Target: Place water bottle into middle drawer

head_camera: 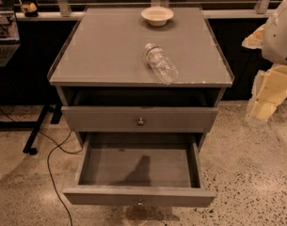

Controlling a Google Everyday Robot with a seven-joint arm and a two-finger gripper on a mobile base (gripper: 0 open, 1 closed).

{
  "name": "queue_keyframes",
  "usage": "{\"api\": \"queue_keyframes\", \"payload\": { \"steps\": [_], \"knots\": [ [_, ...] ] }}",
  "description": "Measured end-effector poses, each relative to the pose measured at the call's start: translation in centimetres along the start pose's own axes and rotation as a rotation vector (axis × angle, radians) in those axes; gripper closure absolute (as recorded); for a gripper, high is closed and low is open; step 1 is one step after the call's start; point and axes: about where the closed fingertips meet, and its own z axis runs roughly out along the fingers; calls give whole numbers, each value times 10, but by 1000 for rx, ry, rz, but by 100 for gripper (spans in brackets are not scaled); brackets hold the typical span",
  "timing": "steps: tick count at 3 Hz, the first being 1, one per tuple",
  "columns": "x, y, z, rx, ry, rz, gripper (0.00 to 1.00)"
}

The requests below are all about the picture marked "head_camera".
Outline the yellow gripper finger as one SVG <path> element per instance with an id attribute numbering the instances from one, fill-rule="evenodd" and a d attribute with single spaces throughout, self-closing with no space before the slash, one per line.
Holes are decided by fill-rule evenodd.
<path id="1" fill-rule="evenodd" d="M 259 26 L 252 34 L 247 36 L 243 40 L 242 46 L 247 49 L 262 49 L 263 48 L 263 31 L 264 31 L 264 24 Z"/>
<path id="2" fill-rule="evenodd" d="M 262 125 L 287 98 L 287 66 L 275 63 L 268 71 L 258 71 L 247 104 L 246 122 Z"/>

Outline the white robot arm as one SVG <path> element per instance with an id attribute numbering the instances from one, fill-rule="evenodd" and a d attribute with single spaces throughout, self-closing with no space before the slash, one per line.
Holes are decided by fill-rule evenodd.
<path id="1" fill-rule="evenodd" d="M 287 98 L 287 0 L 282 0 L 266 23 L 242 42 L 248 49 L 261 49 L 262 56 L 273 63 L 254 78 L 247 104 L 246 121 L 258 126 L 266 123 Z"/>

